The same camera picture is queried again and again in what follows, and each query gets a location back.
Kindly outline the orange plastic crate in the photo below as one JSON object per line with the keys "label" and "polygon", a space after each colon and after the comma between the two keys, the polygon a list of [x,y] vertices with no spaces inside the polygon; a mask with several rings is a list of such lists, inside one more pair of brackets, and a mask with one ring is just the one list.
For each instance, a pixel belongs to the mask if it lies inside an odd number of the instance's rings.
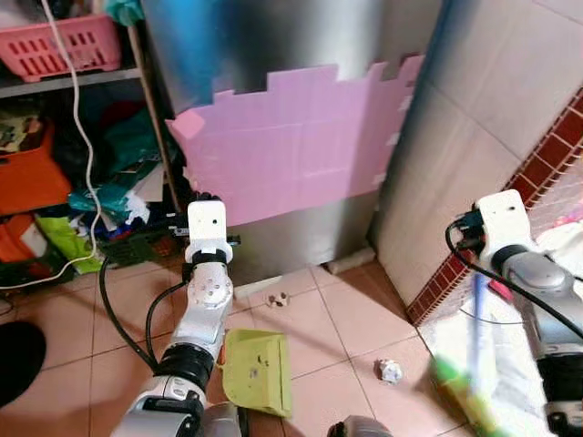
{"label": "orange plastic crate", "polygon": [[0,157],[0,216],[67,202],[72,186],[53,159],[54,134],[46,122],[40,146]]}

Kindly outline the stainless steel fridge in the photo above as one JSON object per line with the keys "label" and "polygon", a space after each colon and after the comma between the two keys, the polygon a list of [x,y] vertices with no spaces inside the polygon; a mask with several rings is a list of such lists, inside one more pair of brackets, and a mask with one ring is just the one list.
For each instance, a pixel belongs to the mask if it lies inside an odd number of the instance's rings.
{"label": "stainless steel fridge", "polygon": [[[339,79],[349,80],[383,63],[384,78],[393,79],[406,58],[425,60],[446,4],[448,0],[143,0],[149,42],[170,107],[164,125],[170,133],[171,119],[211,104],[217,93],[265,91],[273,72],[336,66]],[[187,178],[182,149],[180,157],[180,175],[197,191]],[[229,233],[241,240],[230,277],[244,286],[363,249],[383,186],[323,207],[228,224]]]}

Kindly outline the teal plastic bag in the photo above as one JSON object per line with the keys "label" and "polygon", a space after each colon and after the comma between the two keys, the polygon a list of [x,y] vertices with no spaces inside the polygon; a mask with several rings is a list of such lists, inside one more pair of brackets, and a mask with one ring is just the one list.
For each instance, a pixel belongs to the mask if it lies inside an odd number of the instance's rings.
{"label": "teal plastic bag", "polygon": [[62,158],[63,166],[70,166],[70,182],[74,190],[67,196],[67,204],[76,211],[95,212],[93,197],[87,184],[95,187],[101,212],[117,224],[130,224],[135,219],[149,221],[148,200],[133,188],[161,164],[157,139],[148,132],[148,117],[137,113],[129,119],[112,125],[101,134],[95,144],[96,157],[92,174],[87,174],[90,154],[82,142],[75,144]]}

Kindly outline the teal plastic item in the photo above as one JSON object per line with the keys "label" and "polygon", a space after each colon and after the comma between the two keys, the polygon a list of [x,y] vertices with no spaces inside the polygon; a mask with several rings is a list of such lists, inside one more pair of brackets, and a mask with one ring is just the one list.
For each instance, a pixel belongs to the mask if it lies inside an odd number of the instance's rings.
{"label": "teal plastic item", "polygon": [[141,0],[104,0],[104,11],[117,24],[133,26],[145,20]]}

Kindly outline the pink foam mat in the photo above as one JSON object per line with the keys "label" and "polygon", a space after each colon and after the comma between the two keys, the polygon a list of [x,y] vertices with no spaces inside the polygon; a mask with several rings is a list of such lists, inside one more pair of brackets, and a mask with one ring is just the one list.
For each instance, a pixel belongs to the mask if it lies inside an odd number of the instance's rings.
{"label": "pink foam mat", "polygon": [[379,190],[424,59],[341,80],[336,66],[271,72],[267,90],[224,91],[168,122],[195,190],[224,201],[231,226]]}

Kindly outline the black round stand base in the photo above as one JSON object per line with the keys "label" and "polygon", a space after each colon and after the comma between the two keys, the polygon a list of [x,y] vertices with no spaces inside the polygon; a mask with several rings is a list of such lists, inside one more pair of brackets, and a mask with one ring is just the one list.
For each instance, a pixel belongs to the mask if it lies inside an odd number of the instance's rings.
{"label": "black round stand base", "polygon": [[11,404],[45,365],[46,336],[29,321],[0,324],[0,408]]}

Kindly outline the grey robot right foot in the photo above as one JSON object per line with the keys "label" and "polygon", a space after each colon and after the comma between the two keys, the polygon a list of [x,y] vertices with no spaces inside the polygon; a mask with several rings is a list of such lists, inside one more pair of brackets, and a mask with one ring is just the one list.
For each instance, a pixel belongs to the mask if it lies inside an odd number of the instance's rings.
{"label": "grey robot right foot", "polygon": [[349,415],[334,423],[326,437],[393,437],[386,425],[372,417]]}

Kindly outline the grey robot foot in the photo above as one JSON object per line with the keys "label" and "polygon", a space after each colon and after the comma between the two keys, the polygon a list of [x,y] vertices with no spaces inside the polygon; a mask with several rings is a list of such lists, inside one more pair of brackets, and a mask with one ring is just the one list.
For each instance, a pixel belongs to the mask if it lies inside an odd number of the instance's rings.
{"label": "grey robot foot", "polygon": [[223,402],[204,409],[196,437],[247,437],[245,413],[238,405]]}
{"label": "grey robot foot", "polygon": [[386,425],[372,417],[349,415],[334,423],[326,437],[393,437]]}

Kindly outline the grey metal shelf rack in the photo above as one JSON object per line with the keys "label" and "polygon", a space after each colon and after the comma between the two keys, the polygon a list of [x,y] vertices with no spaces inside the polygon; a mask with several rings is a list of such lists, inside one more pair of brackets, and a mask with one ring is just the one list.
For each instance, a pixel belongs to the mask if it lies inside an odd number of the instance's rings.
{"label": "grey metal shelf rack", "polygon": [[[105,208],[105,201],[101,198],[101,191],[100,187],[96,186],[95,180],[93,180],[93,169],[95,169],[97,153],[95,151],[95,146],[92,145],[90,137],[88,137],[87,131],[83,128],[82,119],[80,119],[79,111],[80,111],[80,99],[82,99],[82,79],[79,78],[79,69],[78,63],[79,61],[74,61],[74,55],[71,54],[71,47],[64,47],[66,44],[66,38],[63,37],[63,32],[61,29],[61,25],[58,25],[56,20],[56,13],[53,12],[53,6],[50,5],[50,0],[29,0],[32,1],[33,5],[26,7],[25,9],[32,8],[32,11],[35,12],[36,9],[40,9],[40,13],[45,18],[46,23],[42,25],[34,25],[34,26],[42,26],[42,28],[47,29],[53,37],[49,38],[51,42],[47,43],[51,46],[49,49],[51,55],[57,56],[56,62],[58,64],[62,64],[62,66],[67,67],[69,70],[69,76],[66,77],[66,84],[71,85],[72,91],[72,119],[75,121],[77,133],[79,134],[80,138],[82,138],[82,142],[87,149],[87,162],[85,162],[85,175],[83,177],[84,180],[84,193],[79,193],[78,198],[83,198],[87,201],[87,205],[92,207],[93,211],[93,219],[90,222],[90,234],[91,238],[93,239],[93,254],[97,255],[100,254],[98,250],[98,229],[108,229],[109,232],[113,232],[114,225],[108,224],[107,222],[103,221],[108,219],[109,215],[106,215],[106,212],[112,213],[114,212],[113,208]],[[168,158],[168,151],[170,151],[170,146],[167,145],[167,142],[164,140],[157,140],[157,145],[161,146],[161,151],[155,151],[153,155],[150,157],[144,157],[139,159],[138,162],[134,163],[134,166],[129,166],[128,170],[122,171],[125,174],[129,174],[129,168],[133,167],[134,171],[137,171],[140,175],[140,178],[135,179],[137,182],[145,183],[149,182],[150,184],[153,183],[153,180],[157,179],[155,176],[158,175],[166,175],[169,178],[170,170],[168,169],[169,164],[164,164],[163,161],[167,161]],[[122,201],[125,203],[126,208],[130,208],[130,204],[138,205],[137,207],[133,207],[132,212],[137,215],[138,212],[143,213],[145,215],[145,201],[138,201],[141,200],[137,196],[137,193],[134,193],[137,188],[126,188],[125,190],[125,198],[128,200]],[[50,280],[55,279],[63,279],[67,273],[74,273],[74,268],[71,267],[71,261],[66,261],[66,259],[61,258],[61,261],[57,262],[56,258],[54,261],[56,265],[53,263],[48,262],[48,258],[41,258],[41,259],[31,259],[30,261],[21,261],[20,263],[11,263],[11,266],[5,265],[0,267],[46,267],[50,268],[50,270],[46,270],[46,273],[41,273],[40,270],[36,271],[36,275],[32,282],[28,282],[26,284],[22,284],[22,286],[5,286],[3,288],[6,289],[15,289],[18,287],[29,286],[29,284],[37,284],[37,283],[47,283]]]}

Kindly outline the blue handled green bristle broom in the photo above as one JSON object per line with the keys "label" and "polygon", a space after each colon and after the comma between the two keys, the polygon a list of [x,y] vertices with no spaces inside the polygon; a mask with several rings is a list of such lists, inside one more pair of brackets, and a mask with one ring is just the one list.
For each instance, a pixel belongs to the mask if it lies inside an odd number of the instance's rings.
{"label": "blue handled green bristle broom", "polygon": [[508,437],[492,412],[487,394],[485,350],[487,321],[480,318],[488,280],[470,278],[469,312],[443,318],[426,329],[432,342],[430,371],[437,387],[463,413],[477,437]]}

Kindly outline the lime green bag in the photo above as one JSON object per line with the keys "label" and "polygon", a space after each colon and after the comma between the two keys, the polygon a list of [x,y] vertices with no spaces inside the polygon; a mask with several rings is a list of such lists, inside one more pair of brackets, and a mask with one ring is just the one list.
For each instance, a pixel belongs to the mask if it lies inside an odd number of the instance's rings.
{"label": "lime green bag", "polygon": [[46,240],[71,261],[71,267],[78,274],[97,273],[103,257],[93,254],[93,239],[83,222],[66,217],[46,217],[37,215],[37,225],[45,233]]}

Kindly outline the grey robot left foot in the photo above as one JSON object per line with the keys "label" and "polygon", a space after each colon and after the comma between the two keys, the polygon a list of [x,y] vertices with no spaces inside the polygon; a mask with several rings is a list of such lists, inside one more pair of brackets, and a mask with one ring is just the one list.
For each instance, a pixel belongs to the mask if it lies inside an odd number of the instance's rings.
{"label": "grey robot left foot", "polygon": [[247,437],[245,413],[238,405],[223,402],[204,409],[196,437]]}

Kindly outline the dark green plastic basket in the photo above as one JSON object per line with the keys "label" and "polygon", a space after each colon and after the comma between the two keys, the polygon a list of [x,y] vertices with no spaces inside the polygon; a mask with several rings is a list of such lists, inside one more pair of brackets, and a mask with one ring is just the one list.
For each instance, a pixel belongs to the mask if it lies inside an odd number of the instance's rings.
{"label": "dark green plastic basket", "polygon": [[179,238],[170,229],[135,230],[111,241],[99,241],[98,246],[101,254],[119,267],[182,254]]}

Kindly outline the crumpled white paper ball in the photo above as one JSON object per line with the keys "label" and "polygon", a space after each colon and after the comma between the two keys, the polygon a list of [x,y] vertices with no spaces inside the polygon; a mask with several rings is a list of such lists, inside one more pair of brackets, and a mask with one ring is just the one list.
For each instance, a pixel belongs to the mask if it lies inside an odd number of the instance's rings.
{"label": "crumpled white paper ball", "polygon": [[379,359],[375,361],[376,376],[384,383],[397,384],[404,377],[404,370],[397,361]]}

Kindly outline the yellow-green dustpan red handle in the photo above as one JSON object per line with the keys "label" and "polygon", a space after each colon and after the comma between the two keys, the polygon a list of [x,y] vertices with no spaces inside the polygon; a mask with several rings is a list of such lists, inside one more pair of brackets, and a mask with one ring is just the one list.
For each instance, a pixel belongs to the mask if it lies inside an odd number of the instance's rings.
{"label": "yellow-green dustpan red handle", "polygon": [[246,329],[226,332],[220,369],[222,391],[230,402],[283,419],[292,416],[286,334]]}

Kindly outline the pink plastic basket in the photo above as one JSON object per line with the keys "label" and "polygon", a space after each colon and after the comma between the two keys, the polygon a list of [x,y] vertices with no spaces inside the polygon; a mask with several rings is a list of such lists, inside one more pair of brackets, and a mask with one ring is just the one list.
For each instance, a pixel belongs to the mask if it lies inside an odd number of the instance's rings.
{"label": "pink plastic basket", "polygon": [[66,18],[56,22],[63,47],[57,46],[50,24],[9,26],[0,29],[0,62],[26,83],[69,71],[62,53],[82,72],[113,71],[122,54],[116,25],[103,14]]}

